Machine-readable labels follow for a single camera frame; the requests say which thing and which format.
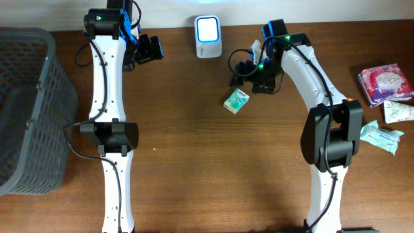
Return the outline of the red purple tissue pack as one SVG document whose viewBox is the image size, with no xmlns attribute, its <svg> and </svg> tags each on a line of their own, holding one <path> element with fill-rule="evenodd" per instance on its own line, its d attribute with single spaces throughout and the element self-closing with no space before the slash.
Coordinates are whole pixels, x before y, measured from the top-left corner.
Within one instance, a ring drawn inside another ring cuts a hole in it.
<svg viewBox="0 0 414 233">
<path fill-rule="evenodd" d="M 397 63 L 364 69 L 358 81 L 370 107 L 386 100 L 407 101 L 413 98 L 413 88 Z"/>
</svg>

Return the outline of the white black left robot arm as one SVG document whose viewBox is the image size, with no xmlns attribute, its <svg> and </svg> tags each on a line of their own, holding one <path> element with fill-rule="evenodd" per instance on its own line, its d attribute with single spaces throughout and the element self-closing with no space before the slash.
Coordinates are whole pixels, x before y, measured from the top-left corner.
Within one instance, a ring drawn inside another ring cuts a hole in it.
<svg viewBox="0 0 414 233">
<path fill-rule="evenodd" d="M 93 59 L 93 102 L 81 134 L 96 146 L 104 171 L 105 213 L 102 232 L 134 232 L 131 209 L 131 164 L 139 129 L 128 122 L 123 103 L 123 73 L 136 65 L 161 60 L 159 39 L 141 33 L 136 1 L 108 1 L 85 15 L 85 37 Z"/>
</svg>

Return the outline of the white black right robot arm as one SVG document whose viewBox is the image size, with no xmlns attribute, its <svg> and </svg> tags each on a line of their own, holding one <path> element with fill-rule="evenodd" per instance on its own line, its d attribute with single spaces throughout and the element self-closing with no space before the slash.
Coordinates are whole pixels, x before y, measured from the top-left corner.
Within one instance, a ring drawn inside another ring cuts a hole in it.
<svg viewBox="0 0 414 233">
<path fill-rule="evenodd" d="M 290 34 L 282 19 L 261 29 L 264 39 L 248 49 L 250 59 L 229 66 L 230 86 L 253 85 L 253 93 L 276 94 L 276 76 L 288 75 L 305 102 L 308 115 L 300 138 L 311 170 L 310 209 L 304 232 L 341 232 L 340 203 L 348 167 L 360 145 L 363 109 L 335 88 L 303 32 Z"/>
</svg>

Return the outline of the teal toilet tissue pack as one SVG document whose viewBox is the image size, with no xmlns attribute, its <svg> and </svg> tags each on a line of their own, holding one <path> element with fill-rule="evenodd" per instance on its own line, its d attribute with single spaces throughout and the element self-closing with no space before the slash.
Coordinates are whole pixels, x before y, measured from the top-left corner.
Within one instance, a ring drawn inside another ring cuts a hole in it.
<svg viewBox="0 0 414 233">
<path fill-rule="evenodd" d="M 404 133 L 398 130 L 389 131 L 380 128 L 377 120 L 374 120 L 361 128 L 360 140 L 366 141 L 395 155 L 400 137 L 403 135 Z"/>
</svg>

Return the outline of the white leaf-pattern tissue pack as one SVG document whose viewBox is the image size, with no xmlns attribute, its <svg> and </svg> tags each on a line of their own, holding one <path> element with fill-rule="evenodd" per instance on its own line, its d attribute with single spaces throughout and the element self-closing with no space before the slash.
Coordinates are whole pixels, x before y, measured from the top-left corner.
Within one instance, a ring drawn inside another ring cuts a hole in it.
<svg viewBox="0 0 414 233">
<path fill-rule="evenodd" d="M 386 100 L 384 116 L 387 124 L 413 120 L 413 106 Z"/>
</svg>

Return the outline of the green Kleenex tissue pack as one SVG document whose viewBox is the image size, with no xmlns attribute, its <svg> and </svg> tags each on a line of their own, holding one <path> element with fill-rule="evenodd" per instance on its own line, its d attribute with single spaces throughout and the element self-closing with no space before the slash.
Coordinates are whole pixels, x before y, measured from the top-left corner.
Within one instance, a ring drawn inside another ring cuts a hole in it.
<svg viewBox="0 0 414 233">
<path fill-rule="evenodd" d="M 250 96 L 240 89 L 236 89 L 223 103 L 223 107 L 233 114 L 237 114 L 240 109 L 249 101 Z"/>
</svg>

